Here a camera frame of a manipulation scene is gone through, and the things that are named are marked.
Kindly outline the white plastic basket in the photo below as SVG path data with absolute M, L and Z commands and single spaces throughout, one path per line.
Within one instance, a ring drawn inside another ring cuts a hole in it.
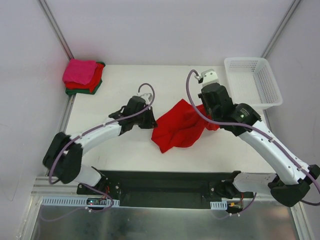
M 259 110 L 283 103 L 277 81 L 265 58 L 228 57 L 224 60 L 224 67 L 234 103 L 246 103 Z

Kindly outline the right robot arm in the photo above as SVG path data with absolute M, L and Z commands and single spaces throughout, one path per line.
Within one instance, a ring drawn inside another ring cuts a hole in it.
M 246 103 L 233 103 L 227 89 L 210 83 L 198 94 L 205 111 L 222 129 L 249 144 L 275 171 L 271 174 L 237 172 L 225 184 L 232 198 L 242 192 L 270 194 L 286 207 L 303 201 L 320 175 L 318 165 L 309 165 L 289 151 L 268 129 L 261 116 Z

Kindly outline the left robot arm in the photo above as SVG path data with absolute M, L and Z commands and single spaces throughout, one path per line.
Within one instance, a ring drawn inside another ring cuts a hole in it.
M 57 177 L 63 184 L 73 181 L 85 184 L 96 195 L 103 193 L 106 189 L 105 177 L 94 167 L 82 164 L 83 156 L 101 143 L 132 130 L 133 126 L 156 128 L 151 107 L 153 100 L 151 93 L 134 95 L 127 105 L 111 113 L 98 126 L 74 134 L 57 133 L 42 161 L 49 175 Z

